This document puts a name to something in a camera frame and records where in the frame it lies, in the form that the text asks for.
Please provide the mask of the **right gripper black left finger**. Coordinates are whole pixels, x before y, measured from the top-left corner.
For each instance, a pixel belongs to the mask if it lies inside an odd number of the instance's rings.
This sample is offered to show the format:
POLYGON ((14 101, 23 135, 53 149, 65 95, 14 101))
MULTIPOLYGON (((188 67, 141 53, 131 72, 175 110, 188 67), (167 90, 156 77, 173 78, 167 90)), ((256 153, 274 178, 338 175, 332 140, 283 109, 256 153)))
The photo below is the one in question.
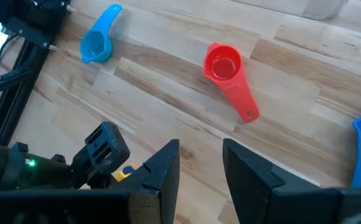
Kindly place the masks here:
POLYGON ((170 140, 113 188, 125 193, 115 224, 173 224, 180 180, 180 142, 170 140))

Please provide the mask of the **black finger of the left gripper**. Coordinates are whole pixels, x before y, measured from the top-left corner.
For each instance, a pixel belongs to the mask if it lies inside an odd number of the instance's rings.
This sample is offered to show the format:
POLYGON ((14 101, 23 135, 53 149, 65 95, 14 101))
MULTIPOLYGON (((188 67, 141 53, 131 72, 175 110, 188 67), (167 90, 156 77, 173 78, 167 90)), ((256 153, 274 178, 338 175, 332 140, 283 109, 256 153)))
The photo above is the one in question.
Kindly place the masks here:
POLYGON ((85 146, 71 163, 72 187, 87 184, 91 189, 106 189, 117 181, 112 176, 130 156, 117 125, 105 121, 86 139, 85 146))

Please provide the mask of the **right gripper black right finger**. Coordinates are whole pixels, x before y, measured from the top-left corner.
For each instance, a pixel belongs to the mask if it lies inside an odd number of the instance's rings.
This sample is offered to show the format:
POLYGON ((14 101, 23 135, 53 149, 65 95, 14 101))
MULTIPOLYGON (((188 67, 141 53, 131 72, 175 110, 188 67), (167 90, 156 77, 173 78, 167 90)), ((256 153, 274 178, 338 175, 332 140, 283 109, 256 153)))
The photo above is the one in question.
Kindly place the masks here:
POLYGON ((232 139, 223 166, 240 224, 335 224, 339 191, 322 189, 232 139))

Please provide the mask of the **yellow measuring cup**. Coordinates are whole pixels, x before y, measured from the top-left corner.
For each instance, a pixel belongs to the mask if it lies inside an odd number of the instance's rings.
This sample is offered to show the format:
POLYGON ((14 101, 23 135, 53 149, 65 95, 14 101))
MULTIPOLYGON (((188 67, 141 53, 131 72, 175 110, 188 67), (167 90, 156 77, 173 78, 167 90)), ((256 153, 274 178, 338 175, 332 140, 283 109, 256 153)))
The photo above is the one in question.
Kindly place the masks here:
POLYGON ((113 177, 115 178, 115 180, 117 182, 121 182, 122 180, 124 180, 125 178, 127 178, 127 176, 129 176, 129 174, 125 174, 123 171, 116 171, 113 174, 113 177))

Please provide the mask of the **pink-red measuring cup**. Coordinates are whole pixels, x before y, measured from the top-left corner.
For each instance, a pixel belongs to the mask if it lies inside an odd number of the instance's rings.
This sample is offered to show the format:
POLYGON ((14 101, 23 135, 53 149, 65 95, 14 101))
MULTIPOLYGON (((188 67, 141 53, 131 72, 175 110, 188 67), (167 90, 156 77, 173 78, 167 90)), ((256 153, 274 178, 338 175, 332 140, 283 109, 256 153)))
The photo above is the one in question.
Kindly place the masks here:
POLYGON ((260 111, 248 84, 240 52, 231 45, 208 46, 203 75, 216 84, 246 122, 258 119, 260 111))

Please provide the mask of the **teal measuring cup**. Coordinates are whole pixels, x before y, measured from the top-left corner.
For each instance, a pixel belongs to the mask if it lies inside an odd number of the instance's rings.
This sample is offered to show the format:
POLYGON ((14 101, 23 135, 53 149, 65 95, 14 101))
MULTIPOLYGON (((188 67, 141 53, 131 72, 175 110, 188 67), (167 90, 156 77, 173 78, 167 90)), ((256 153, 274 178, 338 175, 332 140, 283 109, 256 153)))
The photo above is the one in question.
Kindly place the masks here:
POLYGON ((120 4, 110 5, 83 36, 80 53, 84 63, 103 63, 111 57, 113 44, 108 35, 113 21, 121 10, 120 4))

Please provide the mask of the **clear plastic basket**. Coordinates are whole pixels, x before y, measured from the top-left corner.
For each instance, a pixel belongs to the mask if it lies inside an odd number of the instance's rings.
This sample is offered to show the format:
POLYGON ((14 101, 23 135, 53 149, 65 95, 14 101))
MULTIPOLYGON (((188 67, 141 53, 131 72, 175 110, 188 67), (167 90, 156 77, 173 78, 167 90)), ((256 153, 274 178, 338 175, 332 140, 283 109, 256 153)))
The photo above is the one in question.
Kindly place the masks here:
POLYGON ((339 14, 350 0, 232 0, 318 21, 331 19, 339 14))

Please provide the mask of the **black aluminium table frame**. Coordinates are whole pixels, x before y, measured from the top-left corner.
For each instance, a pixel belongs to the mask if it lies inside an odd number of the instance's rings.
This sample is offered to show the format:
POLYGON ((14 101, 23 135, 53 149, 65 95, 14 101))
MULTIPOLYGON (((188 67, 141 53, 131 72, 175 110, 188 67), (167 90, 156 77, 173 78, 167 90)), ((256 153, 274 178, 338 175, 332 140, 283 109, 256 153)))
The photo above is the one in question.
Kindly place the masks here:
POLYGON ((49 49, 24 41, 13 69, 0 76, 0 145, 7 146, 37 81, 49 49))

